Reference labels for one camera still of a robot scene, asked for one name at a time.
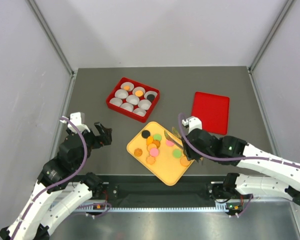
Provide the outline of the metal tongs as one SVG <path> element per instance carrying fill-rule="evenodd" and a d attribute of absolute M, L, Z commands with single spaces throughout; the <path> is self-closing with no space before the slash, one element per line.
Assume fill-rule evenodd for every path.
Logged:
<path fill-rule="evenodd" d="M 200 135 L 204 130 L 195 129 L 188 133 L 186 137 L 188 141 L 198 150 L 204 152 L 203 141 L 200 140 Z M 167 130 L 164 131 L 164 136 L 167 140 L 172 141 L 183 153 L 184 156 L 187 157 L 189 161 L 196 161 L 199 165 L 203 165 L 204 157 L 195 152 L 191 147 L 187 145 L 187 143 L 183 140 L 183 137 L 179 134 L 175 127 L 172 128 L 172 134 L 168 133 Z"/>

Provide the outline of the pink sandwich cookie top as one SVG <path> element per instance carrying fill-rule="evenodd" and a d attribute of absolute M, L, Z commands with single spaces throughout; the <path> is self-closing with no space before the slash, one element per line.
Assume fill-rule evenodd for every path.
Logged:
<path fill-rule="evenodd" d="M 166 140 L 165 141 L 165 144 L 168 146 L 168 147 L 173 147 L 175 144 L 172 142 L 172 141 L 170 141 L 170 140 Z"/>

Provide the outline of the orange flower cookie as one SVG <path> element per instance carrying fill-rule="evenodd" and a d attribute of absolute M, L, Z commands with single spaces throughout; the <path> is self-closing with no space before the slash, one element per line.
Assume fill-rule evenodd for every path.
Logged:
<path fill-rule="evenodd" d="M 123 87 L 123 89 L 126 90 L 126 91 L 129 91 L 130 87 L 126 85 L 126 86 Z"/>

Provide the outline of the orange leaf cookie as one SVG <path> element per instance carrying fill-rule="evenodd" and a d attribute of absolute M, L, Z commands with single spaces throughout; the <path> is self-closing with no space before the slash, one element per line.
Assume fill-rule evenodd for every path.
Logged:
<path fill-rule="evenodd" d="M 149 155 L 146 158 L 146 163 L 149 165 L 153 165 L 156 162 L 156 158 L 154 156 Z"/>

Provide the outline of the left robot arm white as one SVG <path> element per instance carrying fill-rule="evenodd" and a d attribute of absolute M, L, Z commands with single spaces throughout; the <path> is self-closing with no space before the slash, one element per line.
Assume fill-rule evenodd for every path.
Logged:
<path fill-rule="evenodd" d="M 91 151 L 112 143 L 112 129 L 96 122 L 99 134 L 83 123 L 67 123 L 67 137 L 59 145 L 56 156 L 42 168 L 25 207 L 10 226 L 0 230 L 3 240 L 48 240 L 57 227 L 84 202 L 99 198 L 103 181 L 94 173 L 83 175 L 74 189 L 56 205 L 53 202 L 76 177 L 91 155 Z"/>

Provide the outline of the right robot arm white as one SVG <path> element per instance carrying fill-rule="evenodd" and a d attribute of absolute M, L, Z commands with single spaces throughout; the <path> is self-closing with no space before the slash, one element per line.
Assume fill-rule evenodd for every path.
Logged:
<path fill-rule="evenodd" d="M 206 158 L 263 174 L 262 177 L 228 174 L 223 183 L 227 197 L 272 195 L 300 206 L 300 163 L 268 153 L 240 138 L 228 135 L 217 138 L 199 128 L 182 133 L 181 140 L 189 160 Z"/>

